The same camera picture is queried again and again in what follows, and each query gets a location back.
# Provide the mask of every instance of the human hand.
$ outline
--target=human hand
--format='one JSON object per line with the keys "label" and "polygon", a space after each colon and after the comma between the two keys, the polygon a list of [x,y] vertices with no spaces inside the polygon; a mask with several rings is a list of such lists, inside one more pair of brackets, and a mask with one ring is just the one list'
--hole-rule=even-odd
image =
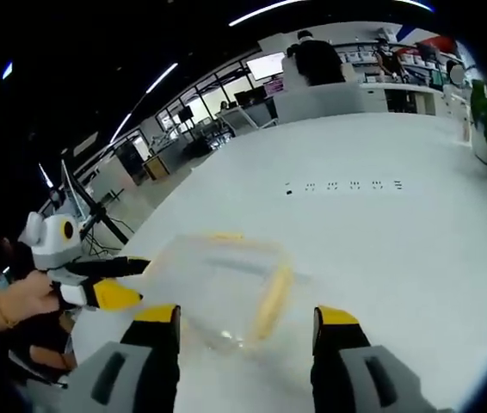
{"label": "human hand", "polygon": [[1,312],[10,322],[19,323],[37,314],[56,311],[59,301],[51,284],[44,273],[32,271],[0,292]]}

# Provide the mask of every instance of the transparent plastic container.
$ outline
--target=transparent plastic container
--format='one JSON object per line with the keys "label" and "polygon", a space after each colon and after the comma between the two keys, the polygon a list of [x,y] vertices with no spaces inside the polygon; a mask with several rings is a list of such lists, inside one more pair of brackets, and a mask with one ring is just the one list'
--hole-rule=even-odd
{"label": "transparent plastic container", "polygon": [[185,323],[218,351],[253,348],[268,338],[293,284],[279,245],[231,234],[176,237],[145,278],[145,302],[180,305]]}

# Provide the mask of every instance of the gold bracelet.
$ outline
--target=gold bracelet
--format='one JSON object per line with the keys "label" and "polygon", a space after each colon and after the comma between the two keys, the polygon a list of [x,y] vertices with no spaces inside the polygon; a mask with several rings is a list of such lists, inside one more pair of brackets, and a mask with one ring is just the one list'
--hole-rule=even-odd
{"label": "gold bracelet", "polygon": [[6,324],[6,326],[11,329],[12,327],[14,327],[15,325],[17,325],[18,323],[16,321],[10,321],[6,318],[6,316],[3,314],[3,312],[1,311],[1,307],[0,307],[0,318],[3,320],[3,322]]}

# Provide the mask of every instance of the robot eye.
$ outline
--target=robot eye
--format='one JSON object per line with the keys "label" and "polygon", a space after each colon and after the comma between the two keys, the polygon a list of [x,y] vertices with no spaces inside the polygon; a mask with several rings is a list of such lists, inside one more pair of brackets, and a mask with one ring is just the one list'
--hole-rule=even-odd
{"label": "robot eye", "polygon": [[71,237],[73,237],[73,225],[69,221],[64,224],[64,235],[66,239],[71,239]]}

